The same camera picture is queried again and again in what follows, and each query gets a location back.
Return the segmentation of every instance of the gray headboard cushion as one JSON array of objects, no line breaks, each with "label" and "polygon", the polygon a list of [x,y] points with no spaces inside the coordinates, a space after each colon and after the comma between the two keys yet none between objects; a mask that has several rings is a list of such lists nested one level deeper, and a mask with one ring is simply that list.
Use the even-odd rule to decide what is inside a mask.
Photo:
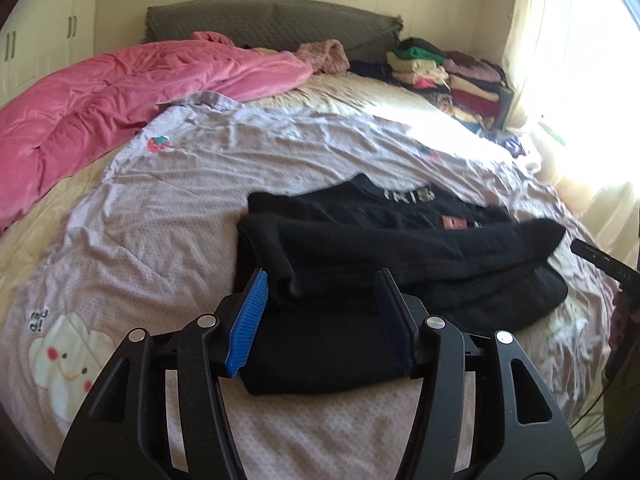
[{"label": "gray headboard cushion", "polygon": [[300,43],[336,39],[350,60],[380,62],[398,44],[402,19],[313,0],[196,0],[149,7],[144,43],[187,40],[197,30],[237,46],[294,52]]}]

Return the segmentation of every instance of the red patch on shirt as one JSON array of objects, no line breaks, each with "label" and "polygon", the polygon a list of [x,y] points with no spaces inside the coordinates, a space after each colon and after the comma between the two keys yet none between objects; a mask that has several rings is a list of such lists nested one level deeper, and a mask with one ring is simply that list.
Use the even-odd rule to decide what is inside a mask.
[{"label": "red patch on shirt", "polygon": [[442,216],[442,225],[450,230],[466,229],[466,220],[456,216]]}]

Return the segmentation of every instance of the black shirt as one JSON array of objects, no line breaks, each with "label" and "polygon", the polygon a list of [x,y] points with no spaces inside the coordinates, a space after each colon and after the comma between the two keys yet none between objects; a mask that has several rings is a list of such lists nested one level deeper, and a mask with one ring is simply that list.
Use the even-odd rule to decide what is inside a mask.
[{"label": "black shirt", "polygon": [[562,226],[518,224],[503,207],[434,185],[385,190],[360,174],[301,196],[253,193],[248,202],[235,288],[255,267],[270,284],[241,370],[252,394],[335,392],[399,377],[372,293],[381,267],[430,313],[479,335],[521,330],[567,294],[546,262]]}]

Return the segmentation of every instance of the wardrobe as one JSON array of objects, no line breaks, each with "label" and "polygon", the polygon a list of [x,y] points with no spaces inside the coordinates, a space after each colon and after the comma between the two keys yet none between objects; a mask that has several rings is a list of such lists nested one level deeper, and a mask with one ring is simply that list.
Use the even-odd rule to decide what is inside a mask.
[{"label": "wardrobe", "polygon": [[19,0],[0,30],[0,106],[94,55],[96,0]]}]

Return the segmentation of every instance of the pink blanket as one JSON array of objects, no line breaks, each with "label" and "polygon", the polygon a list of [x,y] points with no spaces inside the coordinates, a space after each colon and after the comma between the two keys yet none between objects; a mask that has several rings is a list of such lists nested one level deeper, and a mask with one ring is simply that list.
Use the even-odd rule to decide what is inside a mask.
[{"label": "pink blanket", "polygon": [[157,103],[201,90],[259,99],[312,73],[289,52],[262,56],[215,33],[193,38],[92,57],[0,110],[0,233],[61,179],[130,139],[158,114]]}]

